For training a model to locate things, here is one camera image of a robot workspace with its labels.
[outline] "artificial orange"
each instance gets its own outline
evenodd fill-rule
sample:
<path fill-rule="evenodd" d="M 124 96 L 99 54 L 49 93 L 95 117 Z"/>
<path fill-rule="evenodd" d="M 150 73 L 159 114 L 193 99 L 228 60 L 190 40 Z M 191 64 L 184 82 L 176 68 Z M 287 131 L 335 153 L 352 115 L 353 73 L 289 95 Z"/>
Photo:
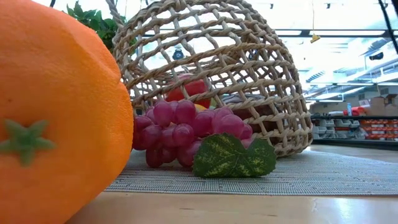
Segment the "artificial orange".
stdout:
<path fill-rule="evenodd" d="M 0 223 L 65 223 L 125 166 L 129 95 L 101 39 L 74 18 L 13 0 L 0 1 L 0 21 Z M 13 138 L 22 126 L 44 131 Z M 46 139 L 53 149 L 40 148 Z M 37 148 L 28 166 L 6 153 L 17 144 Z"/>

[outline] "grape cluster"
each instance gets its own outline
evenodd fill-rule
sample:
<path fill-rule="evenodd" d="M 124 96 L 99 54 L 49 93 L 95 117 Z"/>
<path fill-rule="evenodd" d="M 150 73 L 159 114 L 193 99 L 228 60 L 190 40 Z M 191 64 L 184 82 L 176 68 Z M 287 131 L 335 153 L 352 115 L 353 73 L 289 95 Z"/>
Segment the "grape cluster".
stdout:
<path fill-rule="evenodd" d="M 134 119 L 133 148 L 146 150 L 147 165 L 153 168 L 174 160 L 183 167 L 193 165 L 201 140 L 211 134 L 228 133 L 245 147 L 251 143 L 252 128 L 228 107 L 197 111 L 188 100 L 158 101 L 144 116 Z"/>

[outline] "ceiling light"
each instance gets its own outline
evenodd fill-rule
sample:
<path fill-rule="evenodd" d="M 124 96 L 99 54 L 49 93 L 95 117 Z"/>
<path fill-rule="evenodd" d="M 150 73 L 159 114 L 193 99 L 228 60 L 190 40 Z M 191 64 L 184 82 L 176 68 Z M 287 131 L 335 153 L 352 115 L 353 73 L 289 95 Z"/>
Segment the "ceiling light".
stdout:
<path fill-rule="evenodd" d="M 326 85 L 326 86 L 328 86 L 328 85 L 333 85 L 332 83 L 306 83 L 306 84 L 309 84 L 309 85 L 311 85 L 311 86 L 317 86 L 317 85 Z"/>
<path fill-rule="evenodd" d="M 320 100 L 319 102 L 324 102 L 324 103 L 339 103 L 339 102 L 343 102 L 343 100 Z"/>
<path fill-rule="evenodd" d="M 316 100 L 324 100 L 324 99 L 327 99 L 327 98 L 332 98 L 332 97 L 338 96 L 340 94 L 341 93 L 325 93 L 325 94 L 322 94 L 320 96 L 317 96 L 315 99 Z"/>
<path fill-rule="evenodd" d="M 352 94 L 352 93 L 355 93 L 355 92 L 357 92 L 359 90 L 363 90 L 364 88 L 365 87 L 359 87 L 359 88 L 355 88 L 355 89 L 352 89 L 352 90 L 348 90 L 348 91 L 344 92 L 344 94 Z"/>
<path fill-rule="evenodd" d="M 317 35 L 382 35 L 384 30 L 315 30 Z"/>
<path fill-rule="evenodd" d="M 377 83 L 378 85 L 382 86 L 398 86 L 398 82 L 385 82 L 385 83 Z"/>
<path fill-rule="evenodd" d="M 348 86 L 371 86 L 373 83 L 336 83 L 336 85 L 348 85 Z"/>
<path fill-rule="evenodd" d="M 278 35 L 300 35 L 301 30 L 275 30 Z"/>

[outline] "placemat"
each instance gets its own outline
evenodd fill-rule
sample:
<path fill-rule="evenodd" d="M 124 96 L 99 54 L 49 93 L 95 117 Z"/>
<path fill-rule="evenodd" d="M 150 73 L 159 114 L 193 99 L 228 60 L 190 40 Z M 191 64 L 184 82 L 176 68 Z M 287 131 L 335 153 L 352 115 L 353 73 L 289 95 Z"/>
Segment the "placemat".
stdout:
<path fill-rule="evenodd" d="M 265 177 L 202 179 L 177 163 L 146 166 L 134 151 L 121 175 L 106 189 L 117 192 L 241 195 L 398 195 L 398 164 L 304 151 L 280 158 Z"/>

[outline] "table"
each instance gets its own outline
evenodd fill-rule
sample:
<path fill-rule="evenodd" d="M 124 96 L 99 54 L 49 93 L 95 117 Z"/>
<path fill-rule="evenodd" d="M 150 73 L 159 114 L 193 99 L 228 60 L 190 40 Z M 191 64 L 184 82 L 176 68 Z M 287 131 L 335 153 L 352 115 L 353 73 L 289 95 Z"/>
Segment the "table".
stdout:
<path fill-rule="evenodd" d="M 395 223 L 398 197 L 103 192 L 67 224 Z"/>

